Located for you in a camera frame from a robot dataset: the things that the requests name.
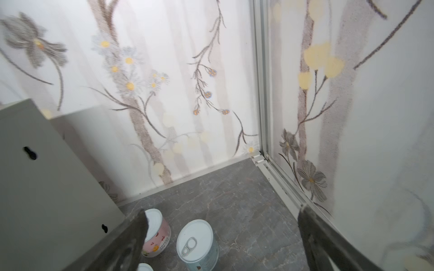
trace floral wallpaper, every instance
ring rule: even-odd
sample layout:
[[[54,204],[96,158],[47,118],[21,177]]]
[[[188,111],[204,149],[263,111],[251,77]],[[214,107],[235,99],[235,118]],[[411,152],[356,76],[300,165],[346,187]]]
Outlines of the floral wallpaper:
[[[33,99],[112,200],[258,151],[248,1],[1,8],[0,102]]]
[[[271,159],[381,268],[434,270],[434,4],[267,9]]]

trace gray marble floor tile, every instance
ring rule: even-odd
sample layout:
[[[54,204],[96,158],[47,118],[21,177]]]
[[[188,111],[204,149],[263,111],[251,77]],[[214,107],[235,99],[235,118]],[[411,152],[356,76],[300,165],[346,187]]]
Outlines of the gray marble floor tile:
[[[126,215],[157,208],[172,237],[155,258],[142,257],[155,271],[187,270],[175,247],[191,220],[214,230],[219,260],[214,270],[291,270],[306,266],[297,221],[250,159],[182,183],[121,207]]]

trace can label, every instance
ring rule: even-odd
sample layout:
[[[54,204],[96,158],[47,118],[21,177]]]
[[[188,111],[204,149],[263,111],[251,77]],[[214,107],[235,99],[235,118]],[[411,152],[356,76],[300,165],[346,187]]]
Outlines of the can label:
[[[218,245],[213,237],[210,251],[199,261],[193,263],[185,263],[190,271],[211,271],[218,260]]]
[[[157,234],[143,244],[141,253],[147,258],[152,258],[162,253],[169,244],[171,229],[167,221],[163,218]]]

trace gray cabinet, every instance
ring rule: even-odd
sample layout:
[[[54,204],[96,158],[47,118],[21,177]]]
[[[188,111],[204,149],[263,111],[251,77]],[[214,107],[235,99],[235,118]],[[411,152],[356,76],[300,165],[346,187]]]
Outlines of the gray cabinet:
[[[0,107],[0,193],[1,270],[62,270],[125,219],[31,100]]]

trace pull tab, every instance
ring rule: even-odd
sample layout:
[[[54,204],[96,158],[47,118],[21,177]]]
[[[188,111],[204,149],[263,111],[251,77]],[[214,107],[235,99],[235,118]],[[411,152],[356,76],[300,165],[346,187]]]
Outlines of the pull tab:
[[[188,242],[190,241],[190,240],[193,240],[194,241],[194,246],[191,248],[191,247],[189,247],[188,246]],[[187,240],[187,243],[185,243],[185,246],[184,246],[184,248],[182,249],[182,251],[181,251],[181,255],[183,256],[183,257],[185,257],[185,256],[187,256],[195,247],[196,247],[196,245],[197,245],[197,240],[196,240],[196,238],[194,238],[194,237],[190,237],[188,240]]]
[[[23,150],[29,155],[29,158],[32,160],[36,160],[38,158],[38,155],[32,151],[29,147],[24,147]]]

